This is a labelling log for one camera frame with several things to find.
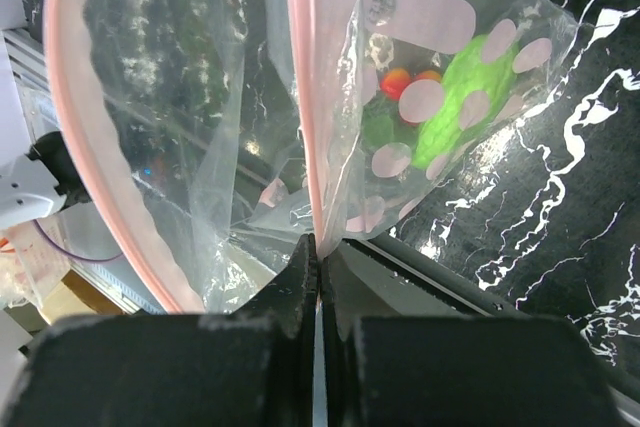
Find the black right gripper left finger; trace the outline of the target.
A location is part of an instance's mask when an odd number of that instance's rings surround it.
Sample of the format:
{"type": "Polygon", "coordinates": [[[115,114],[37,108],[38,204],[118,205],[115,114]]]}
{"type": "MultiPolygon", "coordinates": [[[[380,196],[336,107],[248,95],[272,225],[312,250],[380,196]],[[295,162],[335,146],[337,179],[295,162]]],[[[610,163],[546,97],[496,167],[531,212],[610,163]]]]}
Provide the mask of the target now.
{"type": "Polygon", "coordinates": [[[231,314],[82,315],[37,339],[5,426],[308,426],[315,240],[231,314]]]}

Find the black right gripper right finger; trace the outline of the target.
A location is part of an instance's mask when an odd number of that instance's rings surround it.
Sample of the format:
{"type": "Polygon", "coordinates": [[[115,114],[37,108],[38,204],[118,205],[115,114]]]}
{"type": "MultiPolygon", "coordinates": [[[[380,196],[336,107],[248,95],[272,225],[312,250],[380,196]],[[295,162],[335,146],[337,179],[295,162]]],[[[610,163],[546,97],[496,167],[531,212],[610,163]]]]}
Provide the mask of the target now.
{"type": "Polygon", "coordinates": [[[332,426],[616,426],[606,377],[549,317],[403,315],[333,253],[320,267],[332,426]]]}

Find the clear zip top bag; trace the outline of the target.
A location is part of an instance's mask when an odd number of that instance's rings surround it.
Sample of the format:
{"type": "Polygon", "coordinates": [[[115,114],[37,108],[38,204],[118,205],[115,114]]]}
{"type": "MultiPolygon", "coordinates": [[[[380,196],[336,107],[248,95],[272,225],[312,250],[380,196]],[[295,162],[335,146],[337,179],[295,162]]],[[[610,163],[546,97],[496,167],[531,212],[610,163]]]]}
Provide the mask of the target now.
{"type": "Polygon", "coordinates": [[[474,144],[543,100],[578,30],[550,0],[46,0],[62,134],[100,215],[167,312],[232,311],[287,263],[405,218],[474,144]],[[519,46],[473,140],[412,166],[361,139],[394,68],[444,72],[474,37],[519,46]]]}

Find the green fake bitter gourd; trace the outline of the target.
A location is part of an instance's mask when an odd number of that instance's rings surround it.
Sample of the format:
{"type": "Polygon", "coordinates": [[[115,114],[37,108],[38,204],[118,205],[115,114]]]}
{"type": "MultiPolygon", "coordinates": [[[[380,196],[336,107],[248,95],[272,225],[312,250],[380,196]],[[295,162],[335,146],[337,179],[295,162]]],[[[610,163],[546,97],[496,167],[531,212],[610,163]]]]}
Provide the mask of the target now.
{"type": "Polygon", "coordinates": [[[487,39],[474,37],[446,68],[443,104],[419,128],[413,167],[425,170],[436,157],[475,139],[504,107],[516,79],[512,63],[519,46],[514,43],[497,60],[484,63],[481,54],[487,39]]]}

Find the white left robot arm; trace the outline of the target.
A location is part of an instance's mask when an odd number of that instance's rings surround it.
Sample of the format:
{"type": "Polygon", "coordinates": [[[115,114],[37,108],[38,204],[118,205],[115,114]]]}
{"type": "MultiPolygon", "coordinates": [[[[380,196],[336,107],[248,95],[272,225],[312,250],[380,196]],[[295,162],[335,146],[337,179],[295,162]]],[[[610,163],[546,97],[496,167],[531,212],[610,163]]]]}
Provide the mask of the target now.
{"type": "Polygon", "coordinates": [[[59,131],[41,136],[1,167],[3,230],[91,201],[59,131]]]}

